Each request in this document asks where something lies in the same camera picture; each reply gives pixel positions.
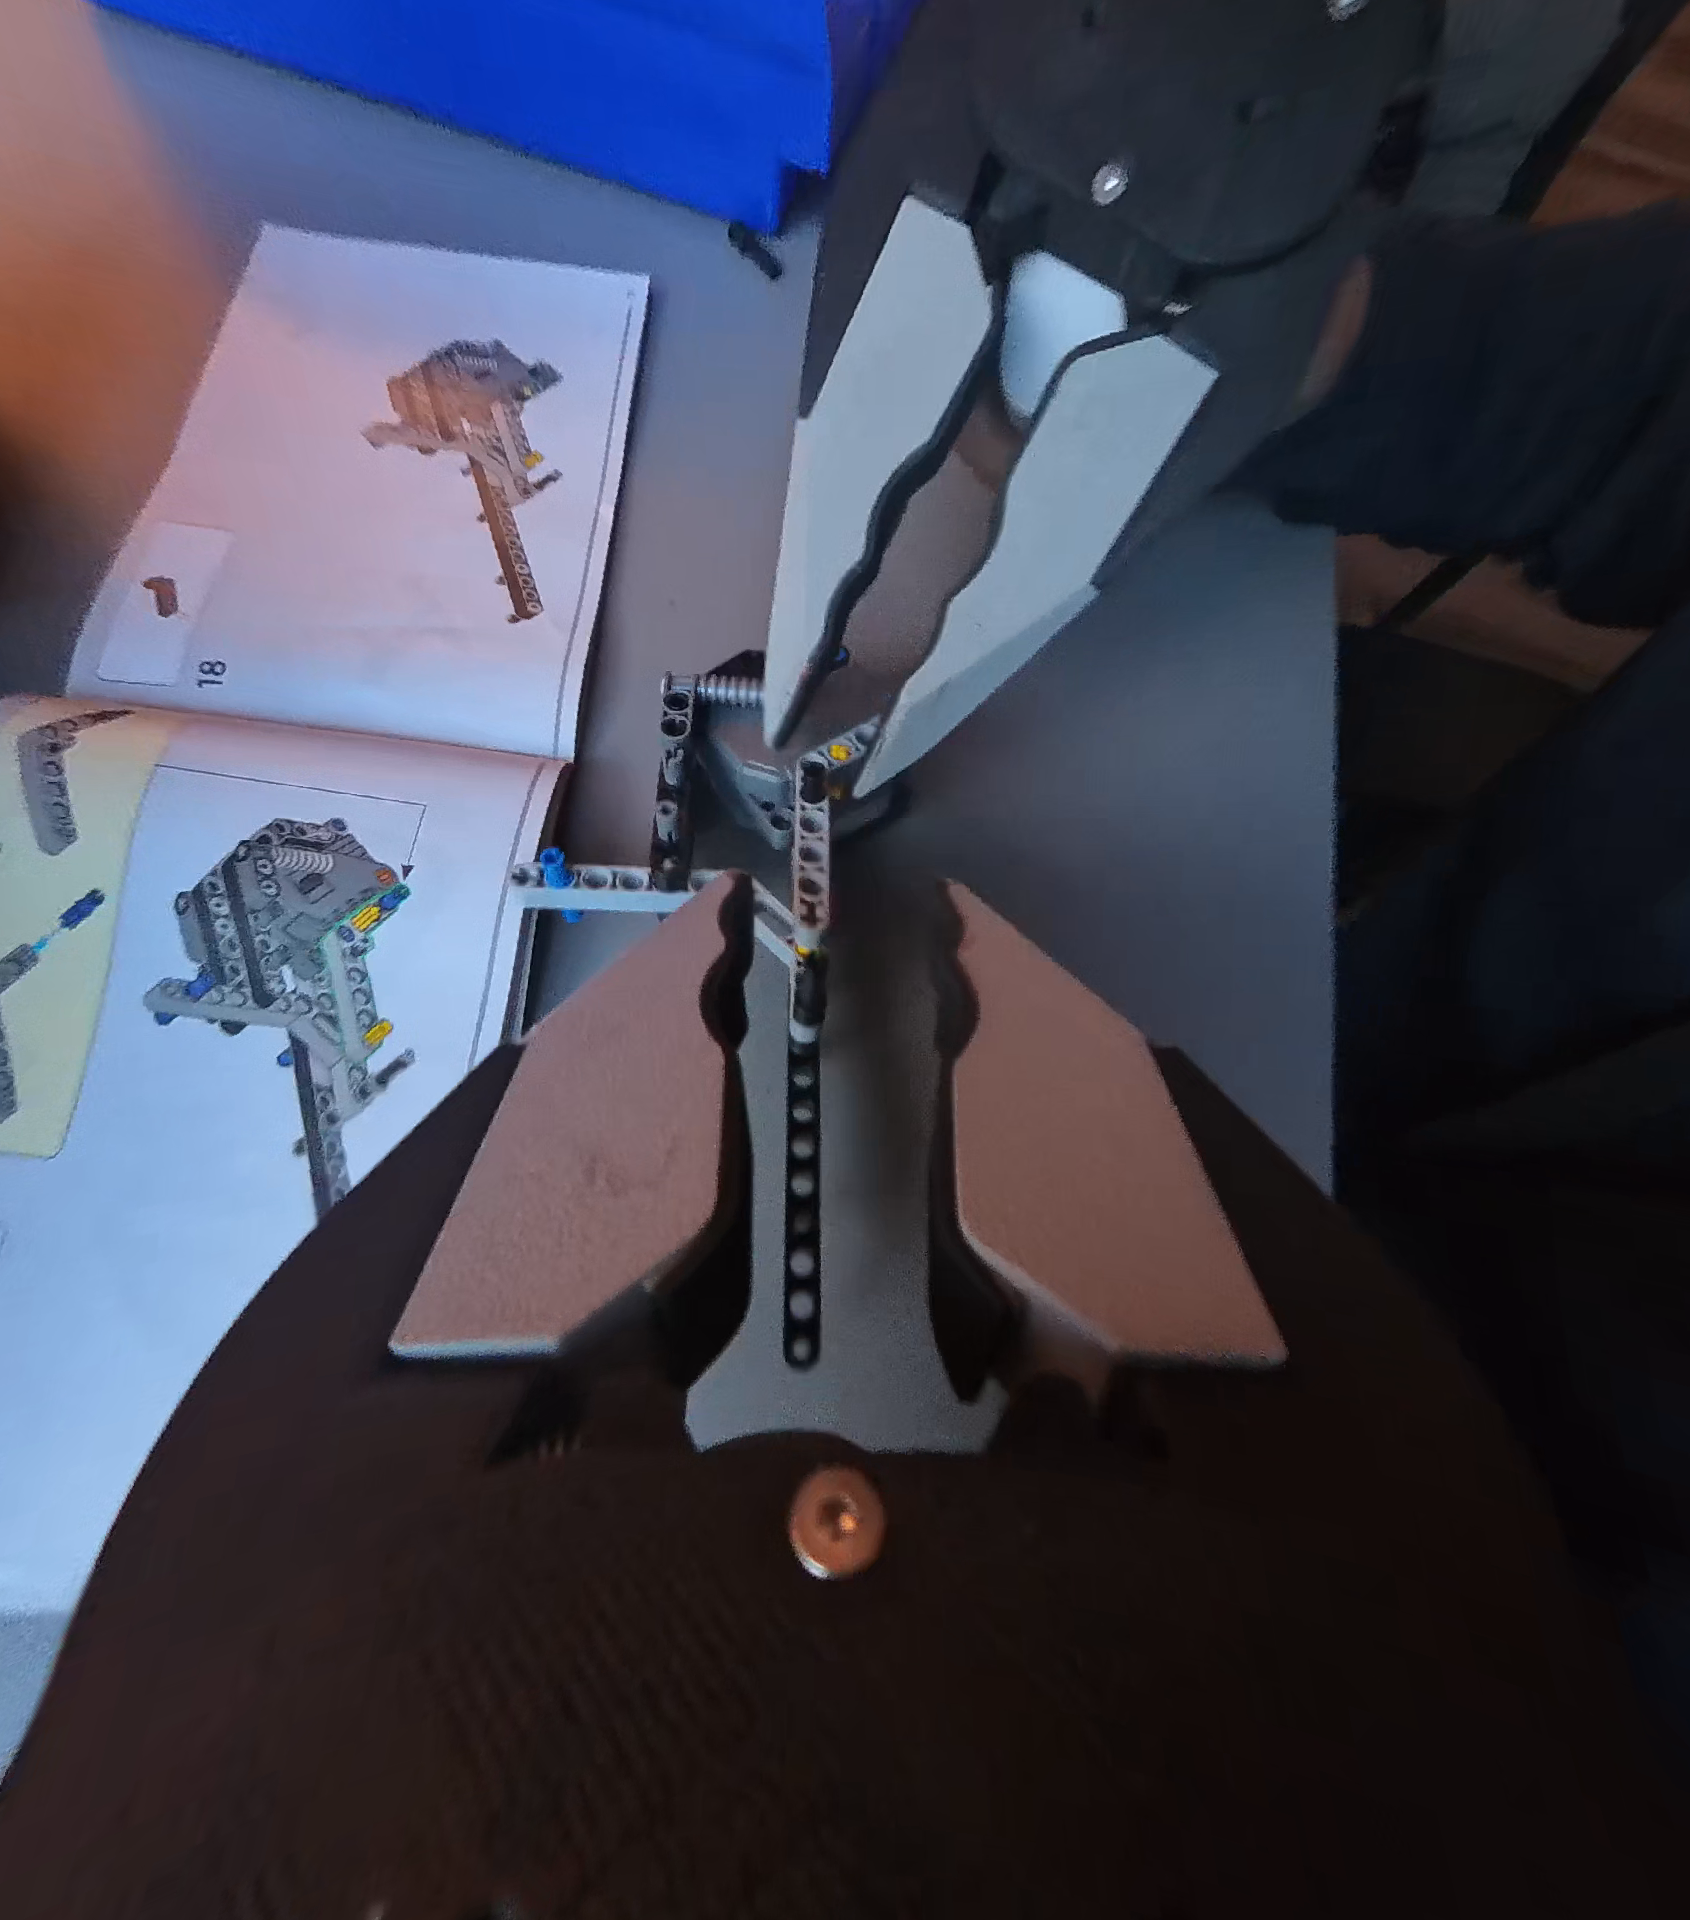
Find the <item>grey lego model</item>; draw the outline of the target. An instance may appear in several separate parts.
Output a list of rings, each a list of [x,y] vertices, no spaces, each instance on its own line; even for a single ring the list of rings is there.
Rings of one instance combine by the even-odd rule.
[[[884,820],[894,801],[860,794],[864,761],[882,723],[858,720],[815,744],[749,749],[763,720],[763,656],[740,652],[710,669],[666,673],[659,687],[659,755],[643,863],[584,861],[546,843],[518,859],[512,888],[527,923],[559,914],[664,918],[704,889],[712,870],[691,866],[697,801],[710,799],[738,825],[783,851],[783,888],[752,882],[753,943],[783,965],[783,1146],[781,1352],[797,1374],[821,1356],[824,1078],[829,1004],[833,840]]]

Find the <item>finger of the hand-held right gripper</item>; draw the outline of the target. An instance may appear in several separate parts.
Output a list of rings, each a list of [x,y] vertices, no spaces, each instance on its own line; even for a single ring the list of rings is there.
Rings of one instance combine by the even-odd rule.
[[[1098,597],[1098,569],[1215,372],[1166,331],[1126,330],[1058,366],[1002,486],[982,559],[953,590],[872,744],[898,779]]]
[[[791,428],[760,726],[783,749],[905,506],[943,463],[1002,337],[970,226],[905,195]]]

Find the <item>blue plastic bin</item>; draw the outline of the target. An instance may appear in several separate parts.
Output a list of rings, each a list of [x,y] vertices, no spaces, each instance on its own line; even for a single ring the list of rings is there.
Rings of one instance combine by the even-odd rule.
[[[109,2],[159,32],[774,235],[829,157],[819,2]]]

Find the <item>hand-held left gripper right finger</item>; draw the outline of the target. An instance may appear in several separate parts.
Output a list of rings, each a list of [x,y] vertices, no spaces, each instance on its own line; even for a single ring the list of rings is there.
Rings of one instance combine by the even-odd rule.
[[[951,1386],[1290,1347],[1142,1032],[971,888],[932,920],[929,1327]]]

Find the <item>person's legs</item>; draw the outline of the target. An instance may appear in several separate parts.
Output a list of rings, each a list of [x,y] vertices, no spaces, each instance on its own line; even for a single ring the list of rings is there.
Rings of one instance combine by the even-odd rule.
[[[1690,1786],[1690,599],[1339,934],[1336,1125]]]

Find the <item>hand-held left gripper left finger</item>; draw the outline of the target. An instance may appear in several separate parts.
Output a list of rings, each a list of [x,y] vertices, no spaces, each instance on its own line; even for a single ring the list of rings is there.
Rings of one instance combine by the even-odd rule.
[[[538,1020],[389,1334],[403,1362],[573,1357],[650,1318],[718,1347],[749,1296],[738,1051],[755,888],[718,872]]]

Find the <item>person's right forearm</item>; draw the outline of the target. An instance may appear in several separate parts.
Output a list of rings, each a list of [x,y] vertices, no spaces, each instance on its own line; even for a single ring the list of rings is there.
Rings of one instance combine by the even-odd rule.
[[[1690,205],[1370,242],[1322,393],[1232,486],[1291,523],[1514,564],[1585,626],[1690,609]]]

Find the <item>lego instruction booklet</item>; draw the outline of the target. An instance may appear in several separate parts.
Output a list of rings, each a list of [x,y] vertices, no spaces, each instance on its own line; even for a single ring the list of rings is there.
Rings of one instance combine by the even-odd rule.
[[[64,689],[0,697],[0,1616],[518,1026],[647,279],[261,228]]]

